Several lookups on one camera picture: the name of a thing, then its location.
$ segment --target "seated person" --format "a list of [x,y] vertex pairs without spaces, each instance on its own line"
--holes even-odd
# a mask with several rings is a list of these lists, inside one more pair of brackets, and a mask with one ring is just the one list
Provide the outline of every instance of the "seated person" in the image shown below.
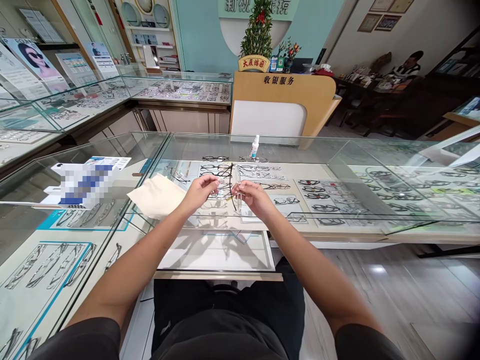
[[413,79],[420,71],[420,65],[418,61],[424,55],[423,51],[416,51],[399,67],[394,68],[389,74],[393,75],[397,79],[405,81],[407,79]]

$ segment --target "green wall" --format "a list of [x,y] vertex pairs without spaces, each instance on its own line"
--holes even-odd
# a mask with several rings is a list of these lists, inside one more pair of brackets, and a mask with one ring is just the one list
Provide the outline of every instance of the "green wall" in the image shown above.
[[[302,46],[299,58],[317,60],[344,0],[300,0],[286,32]],[[238,57],[225,43],[220,29],[218,0],[175,0],[184,69],[202,73],[233,73]]]

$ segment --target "spray bottle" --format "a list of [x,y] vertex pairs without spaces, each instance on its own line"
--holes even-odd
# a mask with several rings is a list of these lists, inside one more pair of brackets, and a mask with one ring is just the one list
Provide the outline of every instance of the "spray bottle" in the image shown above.
[[250,157],[255,159],[257,157],[257,150],[259,149],[260,135],[255,136],[255,140],[251,143]]

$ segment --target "woman in sunglasses poster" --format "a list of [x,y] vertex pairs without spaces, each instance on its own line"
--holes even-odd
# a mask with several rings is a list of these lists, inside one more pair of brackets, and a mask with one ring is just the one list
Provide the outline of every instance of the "woman in sunglasses poster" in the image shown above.
[[62,74],[52,65],[38,46],[30,39],[4,38],[4,43],[10,51],[20,59],[35,75],[51,88],[55,84],[56,91],[68,89],[68,84]]

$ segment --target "advertisement poster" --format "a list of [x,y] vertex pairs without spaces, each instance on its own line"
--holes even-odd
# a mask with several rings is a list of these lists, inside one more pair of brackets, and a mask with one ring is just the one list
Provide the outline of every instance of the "advertisement poster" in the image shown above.
[[28,100],[35,100],[50,95],[38,80],[23,64],[0,43],[0,75],[8,82],[4,87],[11,93],[20,91]]
[[4,38],[3,42],[54,93],[69,89],[64,77],[30,39]]
[[119,71],[115,67],[114,61],[103,42],[91,42],[86,46],[86,51],[93,59],[95,66],[104,79],[119,76]]
[[55,54],[61,67],[76,86],[84,86],[97,81],[97,77],[79,52]]
[[46,43],[65,43],[52,24],[38,10],[19,8],[30,26],[36,31]]

